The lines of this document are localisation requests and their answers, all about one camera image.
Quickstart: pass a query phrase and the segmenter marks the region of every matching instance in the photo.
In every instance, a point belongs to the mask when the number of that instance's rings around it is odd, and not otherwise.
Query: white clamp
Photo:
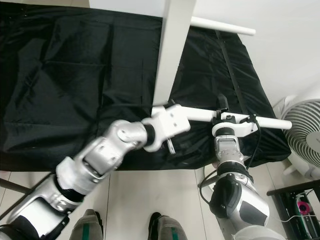
[[[156,152],[162,143],[177,134],[188,132],[190,123],[181,105],[175,104],[165,111],[159,111],[152,115],[152,118],[145,118],[143,125],[152,125],[155,132],[154,142],[145,146],[147,152]]]
[[[258,127],[254,122],[243,122],[243,123],[220,122],[213,126],[212,135],[215,137],[217,130],[221,128],[233,129],[234,135],[238,138],[245,137],[258,130]]]

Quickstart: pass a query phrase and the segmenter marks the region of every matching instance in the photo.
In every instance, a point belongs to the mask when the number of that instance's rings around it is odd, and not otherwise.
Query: white bar
[[[217,112],[213,110],[192,108],[182,106],[182,110],[187,118],[191,121],[200,121],[200,122],[211,122],[213,117],[217,116]],[[248,115],[224,112],[221,114],[221,118],[225,119],[227,115],[232,115],[235,117],[235,121],[238,124],[242,119],[248,117]],[[268,118],[257,116],[256,120],[258,121],[260,127],[262,128],[271,128],[271,129],[291,129],[292,123],[287,120]]]
[[[211,122],[213,117],[217,116],[216,111],[182,106],[186,117],[191,121]]]
[[[228,23],[208,20],[208,19],[195,17],[195,16],[191,18],[191,26],[205,28],[205,29],[214,29],[214,30],[235,33],[235,34],[250,35],[250,36],[253,36],[256,34],[256,30],[252,28],[236,26]]]
[[[153,105],[166,104],[186,43],[196,0],[167,0],[162,22]]]

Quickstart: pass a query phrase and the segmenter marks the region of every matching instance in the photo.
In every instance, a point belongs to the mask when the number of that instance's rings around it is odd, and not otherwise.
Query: black wire
[[[134,103],[114,103],[108,105],[108,107],[127,107],[127,108],[154,108],[154,107],[163,107],[167,105],[168,103],[164,103],[161,105],[152,105],[152,104],[134,104]],[[188,108],[199,108],[199,109],[209,109],[209,108],[215,108],[216,106],[213,105],[183,105],[184,107]]]
[[[204,182],[210,177],[212,176],[217,170],[214,170],[213,172],[211,172],[208,176],[206,176],[202,182],[200,183],[200,186],[199,186],[199,192],[200,192],[200,196],[201,198],[203,199],[203,201],[205,201],[208,205],[210,204],[209,201],[207,199],[205,199],[204,195],[202,194],[202,188],[203,188],[203,185],[204,185]]]
[[[31,194],[41,183],[46,180],[52,172],[50,172],[48,175],[46,175],[44,178],[42,178],[34,187],[30,189],[26,194],[24,194],[18,201],[16,201],[11,207],[9,207],[4,213],[0,216],[0,221],[8,214],[10,213],[17,205],[19,205],[29,194]]]
[[[307,192],[307,194],[306,194],[305,196],[308,196],[308,195],[309,195],[309,193],[311,193],[313,190],[314,190],[314,189],[312,189],[312,190],[308,191],[308,192]]]
[[[253,122],[256,124],[256,126],[257,126],[257,128],[258,128],[259,137],[258,137],[258,141],[256,142],[255,149],[254,149],[254,151],[253,151],[253,153],[252,153],[252,156],[251,156],[249,162],[248,162],[247,165],[246,165],[246,170],[248,170],[248,169],[250,168],[250,166],[251,166],[251,164],[252,164],[252,162],[253,162],[253,160],[254,160],[254,158],[255,158],[256,152],[257,152],[257,150],[258,150],[258,148],[259,148],[259,144],[260,144],[260,141],[261,141],[261,136],[262,136],[260,125],[259,125],[259,123],[258,123],[258,121],[256,120],[255,117],[254,117],[254,119],[253,119]]]

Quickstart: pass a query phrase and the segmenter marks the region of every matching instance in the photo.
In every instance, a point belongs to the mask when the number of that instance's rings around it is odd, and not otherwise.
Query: white handlebar
[[[213,110],[192,108],[182,106],[184,114],[187,116],[188,120],[191,121],[200,121],[200,122],[211,122],[213,117],[217,117],[217,112]],[[223,112],[221,114],[221,119],[226,119],[227,115],[235,117],[235,121],[238,124],[242,119],[248,117],[248,115]],[[272,129],[291,129],[292,123],[287,120],[268,118],[268,117],[256,117],[257,122],[262,128],[272,128]]]

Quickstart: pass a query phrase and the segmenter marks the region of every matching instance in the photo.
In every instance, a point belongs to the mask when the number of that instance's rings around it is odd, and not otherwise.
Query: black tablecloth
[[[53,170],[115,120],[149,117],[162,19],[89,8],[0,3],[0,169]],[[170,98],[274,118],[245,46],[236,34],[191,27]],[[121,104],[143,105],[144,107]],[[132,151],[121,170],[196,169],[213,160],[211,124],[154,153]],[[240,139],[251,155],[257,133]],[[262,130],[253,166],[290,154],[281,130]]]

